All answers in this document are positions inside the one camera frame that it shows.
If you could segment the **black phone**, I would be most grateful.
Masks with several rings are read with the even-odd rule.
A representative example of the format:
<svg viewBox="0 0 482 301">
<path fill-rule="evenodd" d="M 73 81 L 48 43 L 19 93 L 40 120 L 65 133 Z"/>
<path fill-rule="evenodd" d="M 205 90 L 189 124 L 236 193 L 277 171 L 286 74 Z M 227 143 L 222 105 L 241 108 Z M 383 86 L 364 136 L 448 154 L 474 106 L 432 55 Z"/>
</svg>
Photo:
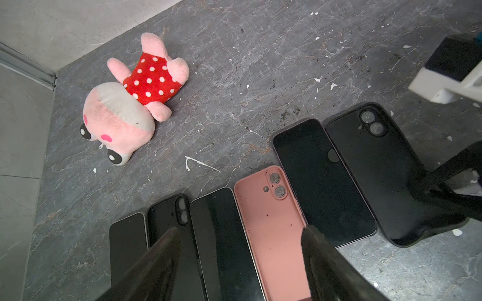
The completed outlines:
<svg viewBox="0 0 482 301">
<path fill-rule="evenodd" d="M 109 228 L 111 285 L 119 283 L 148 251 L 145 215 L 133 213 Z"/>
<path fill-rule="evenodd" d="M 376 233 L 371 210 L 318 120 L 291 126 L 272 143 L 307 223 L 334 247 Z"/>
</svg>

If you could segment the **black phone case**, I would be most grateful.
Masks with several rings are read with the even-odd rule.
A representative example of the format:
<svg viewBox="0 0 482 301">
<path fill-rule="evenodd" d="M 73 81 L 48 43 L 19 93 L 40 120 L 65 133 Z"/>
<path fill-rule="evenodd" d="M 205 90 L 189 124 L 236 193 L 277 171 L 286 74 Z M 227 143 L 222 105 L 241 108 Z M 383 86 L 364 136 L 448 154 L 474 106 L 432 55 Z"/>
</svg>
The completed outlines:
<svg viewBox="0 0 482 301">
<path fill-rule="evenodd" d="M 449 232 L 468 217 L 414 198 L 409 184 L 423 164 L 387 111 L 366 103 L 329 120 L 325 129 L 386 239 L 400 248 Z"/>
<path fill-rule="evenodd" d="M 179 231 L 181 248 L 171 299 L 204 300 L 188 197 L 176 194 L 158 201 L 148 209 L 147 221 L 150 245 L 154 245 L 170 228 Z"/>
</svg>

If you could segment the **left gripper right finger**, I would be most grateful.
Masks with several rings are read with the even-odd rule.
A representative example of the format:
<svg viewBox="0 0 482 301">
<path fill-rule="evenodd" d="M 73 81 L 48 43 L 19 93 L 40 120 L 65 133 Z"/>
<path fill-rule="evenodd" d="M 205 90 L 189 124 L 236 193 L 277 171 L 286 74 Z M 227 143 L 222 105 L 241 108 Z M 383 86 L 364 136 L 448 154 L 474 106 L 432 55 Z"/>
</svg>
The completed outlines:
<svg viewBox="0 0 482 301">
<path fill-rule="evenodd" d="M 301 247 L 312 300 L 387 300 L 313 225 L 303 229 Z"/>
</svg>

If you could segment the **pink phone case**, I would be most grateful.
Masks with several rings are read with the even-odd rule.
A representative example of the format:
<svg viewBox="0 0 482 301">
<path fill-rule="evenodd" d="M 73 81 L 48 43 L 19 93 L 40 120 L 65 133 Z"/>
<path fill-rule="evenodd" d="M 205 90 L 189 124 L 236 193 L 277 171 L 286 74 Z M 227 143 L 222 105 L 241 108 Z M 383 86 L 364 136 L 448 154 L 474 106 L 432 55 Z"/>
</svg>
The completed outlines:
<svg viewBox="0 0 482 301">
<path fill-rule="evenodd" d="M 266 300 L 311 300 L 301 248 L 307 223 L 284 171 L 251 174 L 234 194 Z"/>
</svg>

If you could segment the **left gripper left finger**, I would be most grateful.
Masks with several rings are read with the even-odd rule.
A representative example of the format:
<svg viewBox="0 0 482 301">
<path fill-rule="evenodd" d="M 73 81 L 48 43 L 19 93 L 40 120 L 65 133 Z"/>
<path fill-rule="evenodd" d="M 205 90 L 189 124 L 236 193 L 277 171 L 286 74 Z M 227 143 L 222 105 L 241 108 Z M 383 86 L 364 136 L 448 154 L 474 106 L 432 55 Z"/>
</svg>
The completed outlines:
<svg viewBox="0 0 482 301">
<path fill-rule="evenodd" d="M 181 252 L 178 228 L 170 228 L 128 274 L 99 300 L 170 300 Z"/>
</svg>

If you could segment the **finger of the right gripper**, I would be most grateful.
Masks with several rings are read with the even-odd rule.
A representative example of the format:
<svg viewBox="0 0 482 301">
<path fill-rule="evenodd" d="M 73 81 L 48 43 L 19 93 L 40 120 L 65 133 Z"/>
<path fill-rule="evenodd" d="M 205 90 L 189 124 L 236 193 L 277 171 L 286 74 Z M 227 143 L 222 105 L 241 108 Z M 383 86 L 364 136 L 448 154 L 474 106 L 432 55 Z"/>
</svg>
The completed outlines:
<svg viewBox="0 0 482 301">
<path fill-rule="evenodd" d="M 456 190 L 469 183 L 469 172 L 481 185 L 481 142 L 478 141 L 412 181 L 412 195 L 450 213 L 481 221 L 481 196 L 460 194 Z"/>
</svg>

